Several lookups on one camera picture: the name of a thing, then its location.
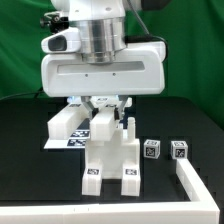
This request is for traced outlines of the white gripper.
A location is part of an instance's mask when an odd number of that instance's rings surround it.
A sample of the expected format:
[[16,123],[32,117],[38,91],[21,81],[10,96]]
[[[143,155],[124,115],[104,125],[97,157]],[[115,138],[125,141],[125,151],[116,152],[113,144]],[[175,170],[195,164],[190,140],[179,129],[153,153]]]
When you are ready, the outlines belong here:
[[49,54],[41,64],[42,86],[50,97],[82,96],[90,120],[99,112],[90,96],[118,95],[114,119],[122,120],[127,95],[163,91],[165,56],[163,42],[130,43],[106,64],[87,64],[80,54]]

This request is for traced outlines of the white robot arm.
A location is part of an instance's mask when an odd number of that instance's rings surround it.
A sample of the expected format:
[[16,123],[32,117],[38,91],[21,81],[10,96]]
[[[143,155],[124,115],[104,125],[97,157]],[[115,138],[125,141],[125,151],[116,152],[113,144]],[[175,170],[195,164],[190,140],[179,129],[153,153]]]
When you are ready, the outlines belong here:
[[160,10],[171,0],[51,0],[45,21],[52,35],[41,42],[42,85],[51,97],[79,96],[91,116],[93,96],[159,94],[165,87],[164,39],[145,31],[127,36],[125,13]]

